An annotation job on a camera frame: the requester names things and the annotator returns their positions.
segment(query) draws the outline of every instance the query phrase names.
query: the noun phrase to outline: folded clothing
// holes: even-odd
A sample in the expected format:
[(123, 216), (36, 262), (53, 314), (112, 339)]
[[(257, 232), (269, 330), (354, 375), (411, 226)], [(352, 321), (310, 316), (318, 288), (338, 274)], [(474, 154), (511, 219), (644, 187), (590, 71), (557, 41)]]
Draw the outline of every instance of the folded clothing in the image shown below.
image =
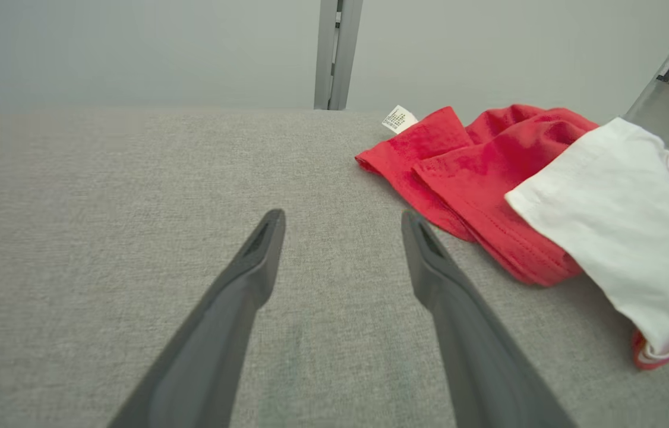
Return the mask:
[(596, 127), (568, 109), (525, 105), (489, 109), (464, 127), (448, 107), (356, 160), (430, 222), (479, 242), (516, 279), (549, 287), (582, 270), (503, 195)]
[(614, 119), (506, 195), (635, 323), (636, 365), (669, 362), (669, 151)]

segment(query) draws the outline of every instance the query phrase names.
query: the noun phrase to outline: red cloth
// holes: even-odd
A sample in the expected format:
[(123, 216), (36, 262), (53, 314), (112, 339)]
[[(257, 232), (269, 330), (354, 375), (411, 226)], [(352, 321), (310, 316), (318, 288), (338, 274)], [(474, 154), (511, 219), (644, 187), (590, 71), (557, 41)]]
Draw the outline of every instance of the red cloth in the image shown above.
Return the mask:
[(582, 270), (503, 198), (598, 125), (568, 109), (489, 109), (464, 127), (447, 106), (356, 156), (416, 211), (479, 242), (516, 279), (549, 287)]

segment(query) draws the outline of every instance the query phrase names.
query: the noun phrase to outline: white label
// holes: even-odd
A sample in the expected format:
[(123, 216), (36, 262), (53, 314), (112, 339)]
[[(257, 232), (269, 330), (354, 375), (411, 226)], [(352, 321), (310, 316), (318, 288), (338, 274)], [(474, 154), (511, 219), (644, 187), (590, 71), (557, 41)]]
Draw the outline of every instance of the white label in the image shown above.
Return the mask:
[(407, 130), (413, 124), (419, 122), (413, 114), (402, 106), (395, 106), (394, 109), (383, 120), (383, 125), (388, 127), (392, 132), (399, 134)]

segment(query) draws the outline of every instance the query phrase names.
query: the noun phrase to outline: table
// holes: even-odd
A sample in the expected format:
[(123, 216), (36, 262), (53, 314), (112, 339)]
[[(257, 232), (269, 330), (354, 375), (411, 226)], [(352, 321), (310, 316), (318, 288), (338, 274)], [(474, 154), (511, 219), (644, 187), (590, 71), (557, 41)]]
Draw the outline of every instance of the table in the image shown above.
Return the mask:
[[(261, 216), (285, 209), (233, 426), (452, 426), (406, 203), (354, 155), (384, 112), (0, 114), (0, 426), (104, 426)], [(581, 276), (518, 284), (438, 232), (580, 426), (669, 426), (669, 365)]]

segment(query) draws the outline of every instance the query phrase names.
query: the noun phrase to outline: white fabric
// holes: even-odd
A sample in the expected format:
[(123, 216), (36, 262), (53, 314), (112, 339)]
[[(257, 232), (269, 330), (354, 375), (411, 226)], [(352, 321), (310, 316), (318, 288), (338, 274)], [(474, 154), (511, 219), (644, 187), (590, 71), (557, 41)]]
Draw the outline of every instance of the white fabric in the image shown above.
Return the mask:
[(669, 358), (669, 151), (614, 119), (586, 133), (506, 195), (564, 248), (647, 340), (647, 363)]

